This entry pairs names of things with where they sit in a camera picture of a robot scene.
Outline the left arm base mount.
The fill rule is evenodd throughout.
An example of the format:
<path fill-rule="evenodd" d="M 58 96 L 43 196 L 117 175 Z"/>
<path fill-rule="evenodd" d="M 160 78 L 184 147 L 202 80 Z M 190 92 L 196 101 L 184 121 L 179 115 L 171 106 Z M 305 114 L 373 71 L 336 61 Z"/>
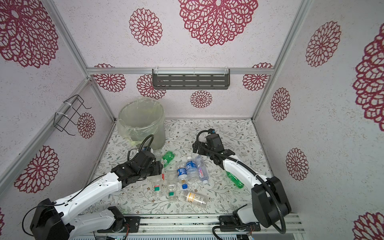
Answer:
<path fill-rule="evenodd" d="M 124 220 L 118 220 L 106 230 L 97 230 L 97 233 L 137 233 L 139 231 L 141 217 L 125 216 Z"/>

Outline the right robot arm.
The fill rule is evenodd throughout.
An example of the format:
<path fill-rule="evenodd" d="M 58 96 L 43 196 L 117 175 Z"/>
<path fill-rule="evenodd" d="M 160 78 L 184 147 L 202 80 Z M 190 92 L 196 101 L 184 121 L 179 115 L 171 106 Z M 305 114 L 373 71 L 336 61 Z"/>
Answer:
<path fill-rule="evenodd" d="M 237 225 L 244 228 L 245 225 L 259 224 L 286 233 L 285 216 L 292 208 L 279 178 L 266 177 L 251 169 L 235 152 L 225 149 L 219 134 L 213 129 L 197 134 L 193 152 L 209 157 L 215 165 L 240 180 L 251 193 L 251 203 L 233 213 Z"/>

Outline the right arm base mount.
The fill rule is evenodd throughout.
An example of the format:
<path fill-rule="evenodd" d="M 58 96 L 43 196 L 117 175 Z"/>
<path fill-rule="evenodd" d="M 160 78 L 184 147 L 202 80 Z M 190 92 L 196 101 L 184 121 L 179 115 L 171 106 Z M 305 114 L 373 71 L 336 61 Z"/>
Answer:
<path fill-rule="evenodd" d="M 221 232 L 259 232 L 261 230 L 259 223 L 252 223 L 244 227 L 237 217 L 233 215 L 221 215 L 219 216 L 219 224 Z"/>

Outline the clear bottle green red cap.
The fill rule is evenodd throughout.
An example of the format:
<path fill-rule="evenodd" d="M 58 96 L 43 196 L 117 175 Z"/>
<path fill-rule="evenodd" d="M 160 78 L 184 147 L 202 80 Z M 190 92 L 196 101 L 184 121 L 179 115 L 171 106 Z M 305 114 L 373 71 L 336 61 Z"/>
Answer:
<path fill-rule="evenodd" d="M 160 198 L 163 196 L 164 193 L 164 174 L 159 174 L 152 177 L 152 183 L 153 183 L 153 192 L 156 198 Z"/>

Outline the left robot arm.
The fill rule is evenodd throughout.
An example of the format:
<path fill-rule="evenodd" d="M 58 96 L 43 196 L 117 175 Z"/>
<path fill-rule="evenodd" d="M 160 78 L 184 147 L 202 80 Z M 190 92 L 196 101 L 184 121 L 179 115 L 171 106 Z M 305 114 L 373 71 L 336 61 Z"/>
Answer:
<path fill-rule="evenodd" d="M 163 167 L 150 150 L 141 150 L 131 160 L 117 165 L 84 189 L 56 201 L 41 201 L 33 209 L 35 213 L 30 225 L 32 236 L 36 240 L 70 240 L 98 230 L 123 231 L 128 225 L 117 207 L 94 214 L 83 215 L 82 212 L 139 180 L 161 175 Z"/>

